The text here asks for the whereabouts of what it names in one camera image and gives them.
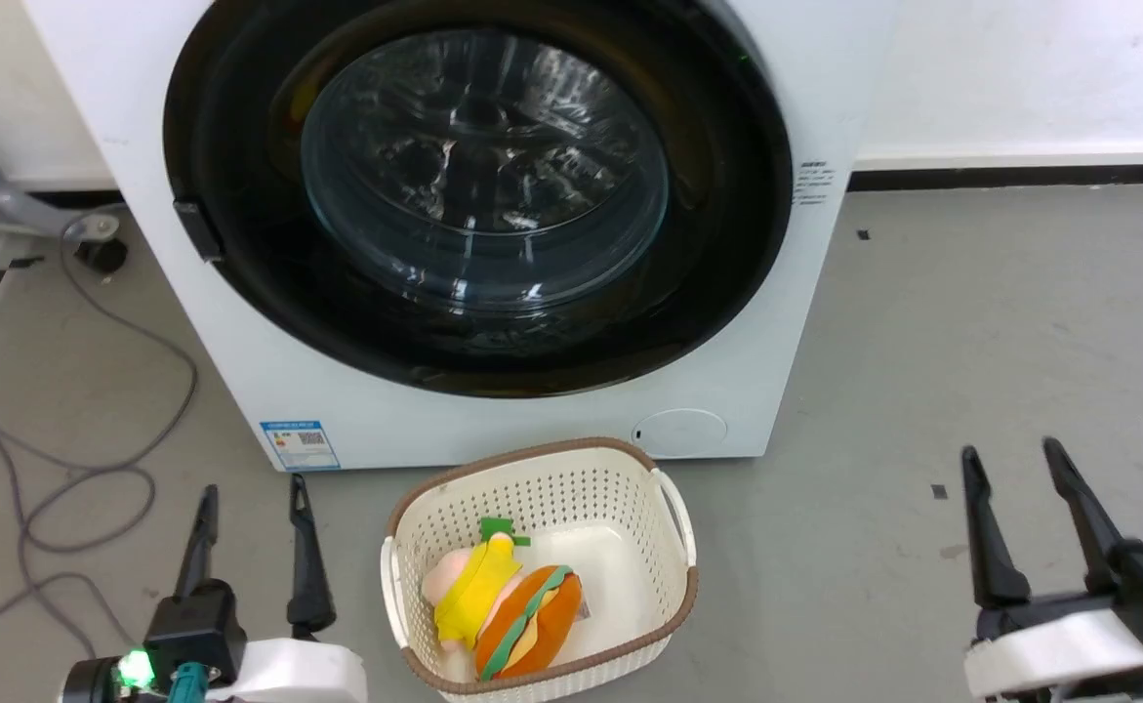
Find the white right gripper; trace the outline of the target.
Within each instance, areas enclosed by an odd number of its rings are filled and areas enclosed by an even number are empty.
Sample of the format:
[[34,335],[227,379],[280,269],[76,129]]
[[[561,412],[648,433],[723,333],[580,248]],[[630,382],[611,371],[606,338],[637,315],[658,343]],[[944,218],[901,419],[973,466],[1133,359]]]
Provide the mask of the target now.
[[1057,437],[1044,458],[1068,504],[1088,596],[1031,598],[991,506],[977,449],[960,452],[972,589],[980,614],[964,654],[974,700],[1143,700],[1143,542],[1124,537]]

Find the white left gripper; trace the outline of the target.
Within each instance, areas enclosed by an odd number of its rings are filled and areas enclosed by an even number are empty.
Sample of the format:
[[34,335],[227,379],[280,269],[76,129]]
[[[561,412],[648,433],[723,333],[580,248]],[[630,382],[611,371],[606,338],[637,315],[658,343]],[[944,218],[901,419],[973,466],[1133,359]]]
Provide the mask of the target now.
[[315,513],[303,476],[290,476],[289,520],[294,529],[293,593],[287,623],[295,638],[250,641],[237,618],[237,599],[225,580],[211,577],[218,538],[219,492],[206,485],[187,534],[177,583],[157,604],[145,652],[153,684],[169,685],[177,668],[201,664],[213,688],[206,700],[223,702],[366,702],[363,660],[317,633],[338,620],[318,540]]

